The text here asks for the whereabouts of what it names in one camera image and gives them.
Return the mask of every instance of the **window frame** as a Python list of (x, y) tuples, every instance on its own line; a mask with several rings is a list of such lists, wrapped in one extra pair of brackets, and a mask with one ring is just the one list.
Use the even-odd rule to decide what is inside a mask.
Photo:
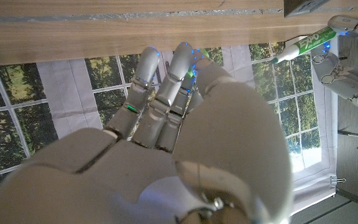
[[(11, 101), (9, 99), (9, 96), (7, 94), (7, 91), (6, 91), (5, 87), (4, 87), (4, 84), (3, 84), (2, 80), (1, 80), (1, 77), (0, 77), (0, 94), (1, 94), (1, 97), (2, 97), (2, 99), (4, 101), (4, 103), (5, 103), (5, 106), (0, 107), (0, 112), (7, 111), (9, 113), (9, 116), (12, 119), (14, 127), (15, 127), (15, 129), (17, 131), (17, 135), (19, 136), (20, 142), (22, 144), (22, 150), (24, 151), (24, 154), (25, 154), (26, 158), (28, 159), (28, 158), (31, 157), (31, 153), (29, 151), (29, 147), (27, 145), (27, 142), (25, 141), (25, 136), (24, 136), (22, 127), (20, 126), (19, 119), (17, 118), (15, 109), (25, 108), (25, 107), (28, 107), (28, 106), (40, 105), (40, 104), (43, 104), (43, 103), (48, 103), (48, 100), (46, 99), (46, 96), (45, 96), (45, 99), (31, 101), (31, 102), (18, 103), (18, 104), (12, 105), (12, 103), (11, 103)], [(0, 175), (1, 174), (6, 174), (8, 172), (12, 172), (12, 171), (16, 170), (17, 168), (19, 168), (20, 166), (21, 166), (21, 164), (16, 165), (16, 166), (12, 166), (12, 167), (9, 167), (9, 168), (3, 169), (3, 170), (0, 170)]]
[[(274, 51), (273, 51), (273, 47), (272, 47), (272, 43), (269, 42), (268, 43), (269, 45), (269, 51), (270, 51), (270, 57), (268, 58), (263, 58), (263, 59), (259, 59), (259, 60), (254, 60), (252, 61), (251, 60), (251, 65), (253, 64), (257, 64), (257, 63), (261, 63), (261, 62), (269, 62), (271, 61), (273, 58), (274, 58)], [(314, 97), (314, 83), (312, 82), (312, 85), (313, 85), (313, 89), (311, 90), (308, 90), (308, 91), (304, 91), (304, 92), (301, 92), (301, 93), (298, 93), (297, 89), (296, 89), (296, 84), (295, 84), (295, 76), (293, 74), (293, 69), (292, 69), (292, 63), (291, 63), (291, 60), (289, 61), (289, 64), (290, 64), (290, 72), (291, 72), (291, 77), (292, 77), (292, 83), (293, 83), (293, 87), (294, 87), (294, 93), (295, 94), (292, 94), (292, 95), (289, 95), (289, 96), (284, 96), (282, 98), (279, 98), (278, 97), (278, 88), (277, 88), (277, 78), (276, 78), (276, 74), (275, 74), (275, 65), (273, 64), (272, 65), (272, 73), (273, 73), (273, 81), (274, 81), (274, 86), (275, 86), (275, 91), (276, 91), (276, 99), (274, 100), (270, 100), (268, 101), (267, 103), (268, 104), (274, 104), (276, 103), (277, 104), (277, 111), (278, 111), (278, 119), (279, 119), (279, 122), (280, 122), (280, 125), (282, 125), (282, 118), (281, 118), (281, 109), (280, 109), (280, 102), (281, 101), (284, 101), (284, 100), (289, 100), (289, 99), (292, 99), (292, 98), (295, 98), (295, 103), (296, 103), (296, 115), (298, 117), (298, 132), (297, 133), (293, 133), (293, 134), (290, 134), (288, 136), (285, 136), (285, 140), (293, 137), (293, 136), (299, 136), (299, 142), (300, 142), (300, 148), (301, 148), (301, 156), (302, 156), (302, 161), (303, 161), (303, 166), (305, 166), (305, 158), (303, 157), (303, 148), (302, 148), (302, 134), (303, 133), (307, 133), (307, 132), (310, 132), (310, 131), (313, 131), (315, 129), (318, 129), (318, 125), (316, 127), (313, 127), (313, 128), (310, 128), (310, 129), (307, 129), (307, 130), (303, 130), (301, 129), (301, 116), (300, 116), (300, 109), (299, 109), (299, 104), (298, 104), (298, 97), (299, 96), (302, 96), (302, 95), (306, 95), (306, 94), (309, 94), (309, 93), (313, 93), (313, 101), (314, 101), (314, 104), (316, 104), (316, 99)], [(311, 67), (311, 70), (310, 70), (310, 75), (312, 76), (312, 80), (313, 80), (313, 65), (311, 64), (310, 62), (310, 67)]]

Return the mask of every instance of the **white robotic hand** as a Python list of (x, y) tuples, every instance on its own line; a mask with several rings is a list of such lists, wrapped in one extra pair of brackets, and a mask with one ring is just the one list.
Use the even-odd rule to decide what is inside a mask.
[(127, 141), (157, 63), (145, 49), (103, 131), (79, 130), (10, 175), (0, 223), (288, 223), (290, 160), (273, 111), (187, 43)]
[[(358, 18), (334, 16), (329, 20), (328, 26), (340, 35), (358, 38)], [(319, 81), (358, 106), (358, 68), (343, 67), (338, 56), (329, 52), (327, 44), (311, 50), (311, 57)]]

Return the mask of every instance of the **green marker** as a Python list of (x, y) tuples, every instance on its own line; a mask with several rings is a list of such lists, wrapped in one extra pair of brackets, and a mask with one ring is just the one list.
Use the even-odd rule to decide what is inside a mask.
[(329, 27), (325, 27), (314, 34), (299, 40), (293, 45), (286, 47), (284, 51), (273, 58), (272, 63), (278, 63), (283, 60), (291, 60), (297, 56), (331, 40), (336, 36), (336, 32)]
[[(200, 49), (200, 52), (203, 53), (205, 57), (209, 58), (209, 53), (205, 49)], [(189, 67), (186, 76), (188, 76), (189, 78), (193, 78), (193, 67)]]

